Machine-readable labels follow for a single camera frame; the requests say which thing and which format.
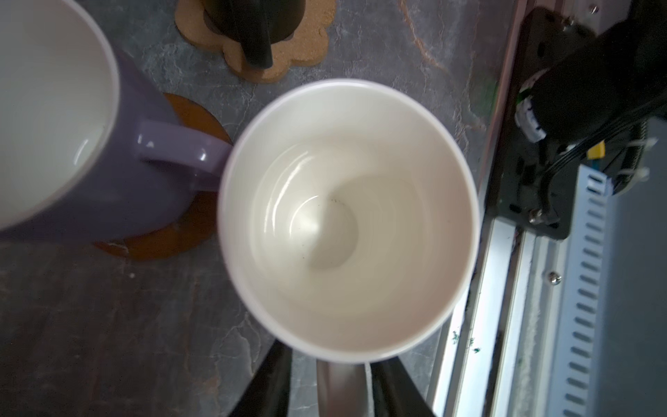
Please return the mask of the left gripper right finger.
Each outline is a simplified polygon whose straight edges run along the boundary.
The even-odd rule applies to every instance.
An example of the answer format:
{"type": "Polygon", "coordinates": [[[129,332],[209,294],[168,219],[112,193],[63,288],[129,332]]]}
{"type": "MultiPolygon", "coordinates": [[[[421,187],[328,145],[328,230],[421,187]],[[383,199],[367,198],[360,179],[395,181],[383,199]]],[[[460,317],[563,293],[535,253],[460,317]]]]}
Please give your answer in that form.
{"type": "Polygon", "coordinates": [[[370,368],[375,416],[434,417],[400,358],[374,362],[370,368]]]}

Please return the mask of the black mug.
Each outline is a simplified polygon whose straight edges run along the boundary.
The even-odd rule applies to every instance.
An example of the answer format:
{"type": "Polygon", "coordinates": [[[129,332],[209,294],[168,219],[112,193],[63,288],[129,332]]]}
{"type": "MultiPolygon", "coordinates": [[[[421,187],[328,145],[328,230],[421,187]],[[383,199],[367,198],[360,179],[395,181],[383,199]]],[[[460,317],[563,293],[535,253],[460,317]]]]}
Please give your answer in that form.
{"type": "Polygon", "coordinates": [[[305,0],[205,0],[204,10],[222,34],[241,45],[256,69],[273,66],[272,45],[290,38],[302,21],[305,0]]]}

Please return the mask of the white mug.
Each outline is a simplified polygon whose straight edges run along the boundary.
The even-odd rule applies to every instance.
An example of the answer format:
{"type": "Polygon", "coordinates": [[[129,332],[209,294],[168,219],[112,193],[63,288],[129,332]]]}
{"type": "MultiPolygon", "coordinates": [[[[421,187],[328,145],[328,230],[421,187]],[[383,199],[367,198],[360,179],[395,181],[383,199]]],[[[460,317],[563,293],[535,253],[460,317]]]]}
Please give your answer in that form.
{"type": "Polygon", "coordinates": [[[97,242],[175,222],[231,146],[184,126],[74,1],[1,4],[1,238],[97,242]]]}
{"type": "Polygon", "coordinates": [[[368,363],[450,317],[479,248],[479,200],[453,136],[379,83],[330,79],[261,111],[227,162],[219,241],[259,323],[318,362],[322,416],[368,412],[368,363]]]}

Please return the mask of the brown paw coaster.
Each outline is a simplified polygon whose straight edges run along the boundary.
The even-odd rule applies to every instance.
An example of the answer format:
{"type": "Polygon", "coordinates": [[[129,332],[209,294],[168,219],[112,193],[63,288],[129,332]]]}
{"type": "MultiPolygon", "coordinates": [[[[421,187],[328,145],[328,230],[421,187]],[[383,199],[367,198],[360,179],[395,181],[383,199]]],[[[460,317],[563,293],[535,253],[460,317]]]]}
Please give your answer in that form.
{"type": "Polygon", "coordinates": [[[256,69],[247,62],[241,44],[215,29],[205,16],[202,1],[180,1],[175,10],[175,24],[181,35],[192,45],[220,53],[229,70],[251,83],[276,83],[293,67],[314,66],[328,53],[327,28],[333,24],[335,1],[307,1],[305,17],[295,34],[271,46],[273,65],[256,69]]]}

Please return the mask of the brown wooden round coaster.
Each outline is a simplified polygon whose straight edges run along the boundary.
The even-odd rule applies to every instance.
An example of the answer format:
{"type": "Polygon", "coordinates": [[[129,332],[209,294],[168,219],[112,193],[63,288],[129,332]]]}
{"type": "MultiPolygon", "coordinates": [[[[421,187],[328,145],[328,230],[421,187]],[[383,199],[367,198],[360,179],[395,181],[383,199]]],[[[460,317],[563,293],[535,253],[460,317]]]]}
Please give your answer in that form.
{"type": "MultiPolygon", "coordinates": [[[[232,144],[227,131],[203,106],[175,94],[167,93],[165,97],[187,127],[212,135],[226,144],[232,144]]],[[[146,235],[93,245],[107,254],[137,262],[179,255],[192,250],[214,234],[216,202],[215,192],[201,191],[188,210],[170,225],[146,235]]]]}

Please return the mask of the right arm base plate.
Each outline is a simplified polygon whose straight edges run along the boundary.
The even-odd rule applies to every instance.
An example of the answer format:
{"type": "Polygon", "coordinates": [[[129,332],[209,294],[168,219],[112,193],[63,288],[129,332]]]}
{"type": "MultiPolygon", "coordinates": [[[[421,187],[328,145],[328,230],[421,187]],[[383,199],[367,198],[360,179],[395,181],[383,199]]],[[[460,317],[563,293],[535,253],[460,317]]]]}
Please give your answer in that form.
{"type": "Polygon", "coordinates": [[[551,212],[543,221],[540,185],[544,171],[569,146],[534,132],[537,123],[525,115],[524,90],[535,77],[592,38],[589,29],[568,24],[562,15],[545,7],[533,8],[524,18],[486,196],[489,215],[559,241],[571,232],[579,163],[570,163],[552,179],[548,192],[551,212]]]}

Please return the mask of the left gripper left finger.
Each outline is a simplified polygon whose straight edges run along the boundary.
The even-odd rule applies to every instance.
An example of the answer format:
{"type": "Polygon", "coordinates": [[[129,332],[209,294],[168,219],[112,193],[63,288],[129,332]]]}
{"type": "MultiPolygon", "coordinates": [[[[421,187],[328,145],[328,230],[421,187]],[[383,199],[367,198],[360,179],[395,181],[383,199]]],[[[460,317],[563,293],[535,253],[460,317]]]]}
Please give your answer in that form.
{"type": "Polygon", "coordinates": [[[293,350],[275,340],[230,416],[288,415],[293,350]]]}

